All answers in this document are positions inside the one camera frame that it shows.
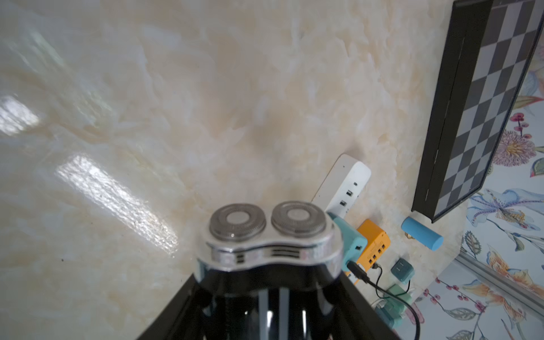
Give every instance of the power socket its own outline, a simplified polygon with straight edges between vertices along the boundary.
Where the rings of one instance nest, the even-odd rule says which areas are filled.
[[[366,165],[344,153],[336,160],[312,203],[325,212],[344,218],[371,174]]]

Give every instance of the flower print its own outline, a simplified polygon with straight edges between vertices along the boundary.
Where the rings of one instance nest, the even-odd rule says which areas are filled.
[[[484,285],[478,280],[474,280],[468,285],[463,285],[463,289],[477,296],[487,296],[490,291],[488,286]]]
[[[481,301],[476,301],[474,304],[474,307],[476,307],[477,310],[480,311],[480,313],[483,313],[485,311],[485,305]]]
[[[518,113],[514,113],[512,115],[512,117],[510,117],[510,120],[513,121],[513,122],[522,122],[524,121],[525,119],[523,118],[525,115],[521,112],[518,112]]]
[[[531,223],[534,222],[533,218],[526,216],[525,213],[520,210],[504,209],[501,211],[497,211],[495,217],[501,220],[505,220],[506,222],[516,227],[519,226],[527,230],[540,230],[539,227]]]
[[[482,195],[473,195],[471,203],[473,206],[467,209],[467,219],[474,227],[485,222],[489,214],[497,213],[501,219],[520,229],[540,230],[539,227],[531,224],[529,218],[522,215],[521,211],[511,208],[524,206],[544,215],[544,195],[523,189],[509,189],[502,194],[485,189]]]
[[[517,306],[511,301],[507,301],[507,299],[495,293],[493,290],[491,290],[491,288],[484,285],[479,280],[474,280],[468,285],[463,285],[463,289],[474,295],[486,298],[486,304],[488,306],[503,306],[505,312],[510,318],[512,328],[514,328],[515,324],[518,324],[526,318],[525,311],[520,306]],[[483,305],[480,301],[476,301],[476,308],[480,312],[483,312],[480,310],[482,307],[485,309],[485,305]]]
[[[425,318],[423,317],[423,313],[419,310],[419,308],[417,307],[415,302],[412,303],[412,308],[413,308],[414,311],[416,311],[417,318],[419,319],[419,323],[424,324],[425,323]],[[412,314],[412,312],[410,310],[407,309],[404,312],[404,314],[408,316],[408,318],[410,319],[410,322],[412,323],[412,325],[416,324],[416,317]]]
[[[527,71],[527,75],[520,88],[520,96],[532,96],[539,89],[539,79],[533,70]]]
[[[521,270],[510,268],[495,249],[492,247],[489,248],[490,251],[487,253],[487,264],[494,271],[544,299],[544,287],[533,282],[533,279],[529,276],[528,269]]]
[[[505,131],[500,139],[493,163],[503,166],[517,166],[529,163],[536,156],[535,144],[514,131]]]

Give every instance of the charging cable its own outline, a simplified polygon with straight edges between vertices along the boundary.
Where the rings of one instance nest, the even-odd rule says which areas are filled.
[[[381,274],[384,273],[384,270],[382,269],[382,267],[377,262],[374,262],[374,264],[372,265],[372,269],[380,269],[380,275],[378,275],[378,279],[376,279],[376,285],[378,285],[378,283],[380,282]],[[410,290],[410,281],[412,281],[412,280],[408,280],[408,288],[406,289],[406,291],[404,293],[400,293],[400,294],[397,294],[395,296],[401,296],[401,295],[404,295],[404,294],[408,293],[408,290]],[[380,298],[380,299],[390,299],[390,297],[385,296],[385,294],[383,296],[380,296],[378,294],[377,289],[376,289],[376,296],[378,298]]]
[[[370,280],[370,278],[368,277],[367,273],[364,272],[364,270],[361,269],[361,267],[359,267],[359,265],[353,261],[348,261],[348,264],[347,264],[347,267],[348,269],[350,270],[350,272],[353,273],[353,275],[355,275],[356,278],[358,278],[359,280],[362,280],[364,283],[367,283],[369,285],[371,285],[372,287],[374,287],[375,289],[381,291],[382,293],[384,294],[387,294],[389,295],[390,297],[392,297],[393,299],[401,302],[402,304],[406,305],[406,307],[408,307],[408,309],[410,310],[410,312],[412,312],[413,314],[413,317],[415,318],[416,320],[416,336],[414,338],[414,340],[419,340],[419,333],[420,333],[420,325],[419,325],[419,318],[416,314],[416,311],[413,310],[412,306],[410,306],[406,301],[404,301],[403,299],[399,298],[398,296],[394,295],[394,294],[391,294],[389,293],[388,291],[378,287],[378,285],[376,285],[374,282],[372,282]]]

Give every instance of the teal charger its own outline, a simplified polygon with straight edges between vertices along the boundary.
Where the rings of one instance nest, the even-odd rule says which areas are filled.
[[[342,232],[344,239],[344,258],[342,262],[342,270],[349,271],[347,267],[348,261],[357,262],[363,250],[368,244],[368,240],[361,235],[355,228],[349,225],[344,219],[329,213],[332,221],[336,223]]]

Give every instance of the marble countertop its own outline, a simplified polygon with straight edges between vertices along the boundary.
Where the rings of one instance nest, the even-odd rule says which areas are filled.
[[[400,230],[451,5],[1,2],[3,336],[136,338],[216,208],[310,201],[345,152],[373,173],[346,220],[389,234],[380,263],[404,256],[419,294],[466,210],[416,217],[444,235],[436,252]]]

